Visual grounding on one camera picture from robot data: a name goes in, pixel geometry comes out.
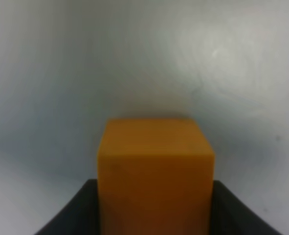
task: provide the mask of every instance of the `orange block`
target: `orange block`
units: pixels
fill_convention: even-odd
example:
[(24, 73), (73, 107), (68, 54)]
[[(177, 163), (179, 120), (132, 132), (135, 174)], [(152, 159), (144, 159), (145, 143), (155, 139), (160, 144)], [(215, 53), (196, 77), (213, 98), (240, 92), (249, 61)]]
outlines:
[(208, 234), (213, 172), (193, 120), (111, 120), (98, 154), (101, 234)]

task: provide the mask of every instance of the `white backdrop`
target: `white backdrop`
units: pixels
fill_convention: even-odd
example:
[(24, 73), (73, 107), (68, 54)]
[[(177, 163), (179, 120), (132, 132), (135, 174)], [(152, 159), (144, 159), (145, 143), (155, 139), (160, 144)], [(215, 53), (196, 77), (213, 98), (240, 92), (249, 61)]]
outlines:
[(192, 117), (215, 178), (289, 235), (289, 0), (0, 0), (0, 235), (88, 178), (111, 117)]

